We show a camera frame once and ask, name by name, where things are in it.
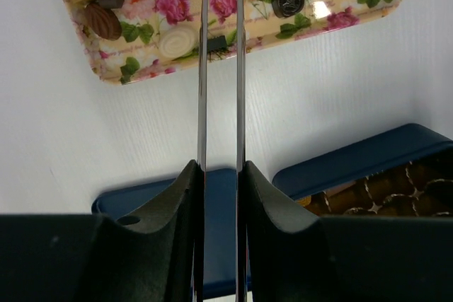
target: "white surface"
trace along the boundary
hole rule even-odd
[[[453,137],[452,0],[248,56],[248,158],[268,176],[419,122]],[[61,0],[0,0],[0,211],[89,212],[196,155],[197,69],[111,86]],[[235,164],[235,60],[209,67],[208,164]]]

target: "round dark chocolate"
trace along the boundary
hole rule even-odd
[[[272,0],[272,8],[278,18],[288,18],[304,8],[305,0]]]
[[[121,37],[120,21],[112,10],[102,8],[97,3],[91,3],[85,8],[85,17],[88,26],[99,37],[108,40],[117,40]]]

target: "shell-shaped chocolate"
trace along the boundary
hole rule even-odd
[[[99,37],[108,40],[117,40],[121,37],[120,21],[112,10],[102,8],[97,3],[91,3],[85,8],[85,17],[88,26]]]

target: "white chocolate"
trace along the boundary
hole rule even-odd
[[[159,52],[166,58],[175,59],[193,50],[197,32],[187,25],[178,25],[165,32],[159,40]]]

